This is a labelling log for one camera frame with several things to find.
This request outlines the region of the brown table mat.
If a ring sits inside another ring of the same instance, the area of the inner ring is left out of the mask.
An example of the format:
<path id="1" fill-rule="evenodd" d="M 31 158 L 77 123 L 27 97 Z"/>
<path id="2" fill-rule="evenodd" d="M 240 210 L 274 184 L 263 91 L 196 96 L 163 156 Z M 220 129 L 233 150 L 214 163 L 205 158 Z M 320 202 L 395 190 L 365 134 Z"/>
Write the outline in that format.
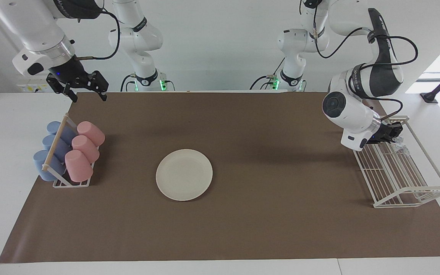
<path id="1" fill-rule="evenodd" d="M 375 209 L 324 94 L 79 95 L 69 115 L 105 133 L 87 188 L 37 179 L 0 263 L 440 256 L 440 207 Z M 180 149 L 213 166 L 199 198 L 155 180 Z"/>

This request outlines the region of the cream round plate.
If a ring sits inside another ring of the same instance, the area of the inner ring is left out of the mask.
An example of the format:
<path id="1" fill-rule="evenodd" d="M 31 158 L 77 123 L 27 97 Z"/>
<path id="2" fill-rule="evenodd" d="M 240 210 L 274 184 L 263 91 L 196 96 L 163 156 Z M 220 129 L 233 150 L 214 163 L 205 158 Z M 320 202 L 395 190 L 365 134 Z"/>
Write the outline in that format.
<path id="1" fill-rule="evenodd" d="M 199 198 L 213 180 L 213 166 L 203 153 L 180 149 L 166 155 L 159 163 L 155 180 L 160 192 L 175 201 Z"/>

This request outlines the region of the pink plastic cup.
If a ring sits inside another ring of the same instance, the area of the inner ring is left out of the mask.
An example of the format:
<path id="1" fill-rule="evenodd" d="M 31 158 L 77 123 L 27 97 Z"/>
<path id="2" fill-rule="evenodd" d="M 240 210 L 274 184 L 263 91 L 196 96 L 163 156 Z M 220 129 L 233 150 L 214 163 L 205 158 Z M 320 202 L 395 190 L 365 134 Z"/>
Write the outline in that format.
<path id="1" fill-rule="evenodd" d="M 79 135 L 89 138 L 96 147 L 101 146 L 105 142 L 105 134 L 96 125 L 89 121 L 80 122 L 77 125 Z"/>
<path id="2" fill-rule="evenodd" d="M 81 151 L 89 163 L 93 163 L 99 159 L 100 153 L 98 148 L 87 136 L 75 136 L 72 139 L 71 146 L 73 150 Z"/>
<path id="3" fill-rule="evenodd" d="M 80 183 L 89 180 L 93 169 L 86 156 L 79 150 L 71 150 L 65 155 L 65 164 L 73 182 Z"/>

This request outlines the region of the blue plastic cup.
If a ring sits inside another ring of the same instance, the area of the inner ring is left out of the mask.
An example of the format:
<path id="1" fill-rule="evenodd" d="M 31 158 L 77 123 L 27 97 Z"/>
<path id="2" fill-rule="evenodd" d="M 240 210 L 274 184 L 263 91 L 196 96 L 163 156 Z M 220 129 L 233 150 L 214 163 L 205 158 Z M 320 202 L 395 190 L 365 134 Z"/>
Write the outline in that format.
<path id="1" fill-rule="evenodd" d="M 40 150 L 36 152 L 33 155 L 33 162 L 38 170 L 40 177 L 44 181 L 55 181 L 57 178 L 53 174 L 51 174 L 49 171 L 42 170 L 48 154 L 49 150 Z M 65 173 L 66 170 L 65 166 L 57 159 L 55 155 L 53 155 L 51 158 L 50 167 L 52 167 L 61 176 Z"/>
<path id="2" fill-rule="evenodd" d="M 58 129 L 61 125 L 61 122 L 52 121 L 47 124 L 47 132 L 49 134 L 56 135 Z M 63 128 L 63 132 L 60 135 L 60 139 L 63 140 L 68 146 L 72 145 L 72 140 L 77 136 L 75 131 L 69 125 L 65 125 Z"/>
<path id="3" fill-rule="evenodd" d="M 65 162 L 66 154 L 71 151 L 71 147 L 67 145 L 61 138 L 56 138 L 56 135 L 50 134 L 44 137 L 42 140 L 42 146 L 45 150 L 50 151 L 52 144 L 56 141 L 56 146 L 54 150 L 54 156 L 59 160 L 59 162 Z"/>

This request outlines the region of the silver glittery scouring sponge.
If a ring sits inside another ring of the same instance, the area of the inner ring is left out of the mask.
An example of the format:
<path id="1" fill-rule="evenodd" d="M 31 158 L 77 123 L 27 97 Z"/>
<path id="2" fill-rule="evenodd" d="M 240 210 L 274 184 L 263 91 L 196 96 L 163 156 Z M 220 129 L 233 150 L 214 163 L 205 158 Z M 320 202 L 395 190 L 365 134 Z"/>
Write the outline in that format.
<path id="1" fill-rule="evenodd" d="M 410 150 L 405 144 L 403 136 L 398 136 L 397 138 L 395 138 L 391 146 L 395 153 L 404 155 L 405 157 L 411 157 Z"/>

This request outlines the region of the white wall power strip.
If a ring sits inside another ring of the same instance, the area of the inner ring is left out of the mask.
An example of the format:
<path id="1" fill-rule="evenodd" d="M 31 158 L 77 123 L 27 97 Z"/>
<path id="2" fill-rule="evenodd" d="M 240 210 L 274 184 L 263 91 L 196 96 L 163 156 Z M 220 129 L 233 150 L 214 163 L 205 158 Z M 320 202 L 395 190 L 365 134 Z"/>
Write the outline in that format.
<path id="1" fill-rule="evenodd" d="M 51 93 L 50 86 L 45 81 L 29 80 L 17 83 L 20 92 L 23 93 Z"/>

